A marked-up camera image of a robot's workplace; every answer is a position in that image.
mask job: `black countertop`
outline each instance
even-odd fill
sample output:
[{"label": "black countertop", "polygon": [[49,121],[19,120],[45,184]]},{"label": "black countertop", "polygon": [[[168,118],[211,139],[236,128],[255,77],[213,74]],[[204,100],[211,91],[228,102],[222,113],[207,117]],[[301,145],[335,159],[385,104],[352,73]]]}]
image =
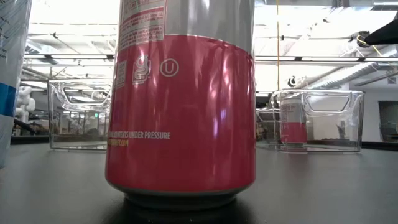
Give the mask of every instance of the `black countertop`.
[{"label": "black countertop", "polygon": [[223,208],[158,212],[104,178],[105,154],[12,146],[0,171],[0,223],[398,223],[398,152],[257,150],[257,180]]}]

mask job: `clear plastic bin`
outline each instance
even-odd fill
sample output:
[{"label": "clear plastic bin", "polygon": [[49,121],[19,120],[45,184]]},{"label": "clear plastic bin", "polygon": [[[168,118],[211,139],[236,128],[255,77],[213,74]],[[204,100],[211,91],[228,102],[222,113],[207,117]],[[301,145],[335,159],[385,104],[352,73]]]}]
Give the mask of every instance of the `clear plastic bin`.
[{"label": "clear plastic bin", "polygon": [[50,80],[52,149],[105,150],[112,80]]},{"label": "clear plastic bin", "polygon": [[264,130],[257,145],[287,152],[358,152],[363,111],[361,91],[276,91],[257,112]]}]

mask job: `can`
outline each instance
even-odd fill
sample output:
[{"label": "can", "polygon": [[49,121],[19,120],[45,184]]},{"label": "can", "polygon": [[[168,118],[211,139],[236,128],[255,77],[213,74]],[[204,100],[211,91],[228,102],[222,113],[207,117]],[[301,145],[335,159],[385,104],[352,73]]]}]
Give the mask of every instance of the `can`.
[{"label": "can", "polygon": [[255,178],[254,0],[122,0],[120,17],[106,179],[147,207],[230,202]]},{"label": "can", "polygon": [[0,169],[9,150],[32,0],[0,1]]},{"label": "can", "polygon": [[300,96],[282,99],[280,102],[280,139],[283,150],[306,150],[305,110]]}]

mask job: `blue label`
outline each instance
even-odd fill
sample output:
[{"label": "blue label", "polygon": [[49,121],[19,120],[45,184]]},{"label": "blue label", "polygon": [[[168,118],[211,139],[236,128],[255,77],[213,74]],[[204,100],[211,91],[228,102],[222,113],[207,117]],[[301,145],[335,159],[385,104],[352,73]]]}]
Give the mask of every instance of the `blue label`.
[{"label": "blue label", "polygon": [[16,93],[14,87],[0,83],[0,115],[14,117]]}]

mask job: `can bottom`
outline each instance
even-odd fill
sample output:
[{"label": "can bottom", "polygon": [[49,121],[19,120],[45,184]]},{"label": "can bottom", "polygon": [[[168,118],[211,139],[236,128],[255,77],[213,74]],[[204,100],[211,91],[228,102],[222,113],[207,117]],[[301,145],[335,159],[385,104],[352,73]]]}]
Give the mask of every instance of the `can bottom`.
[{"label": "can bottom", "polygon": [[115,186],[124,192],[133,204],[157,210],[197,211],[222,207],[233,202],[236,194],[249,186],[217,192],[156,192],[148,190],[127,189]]}]

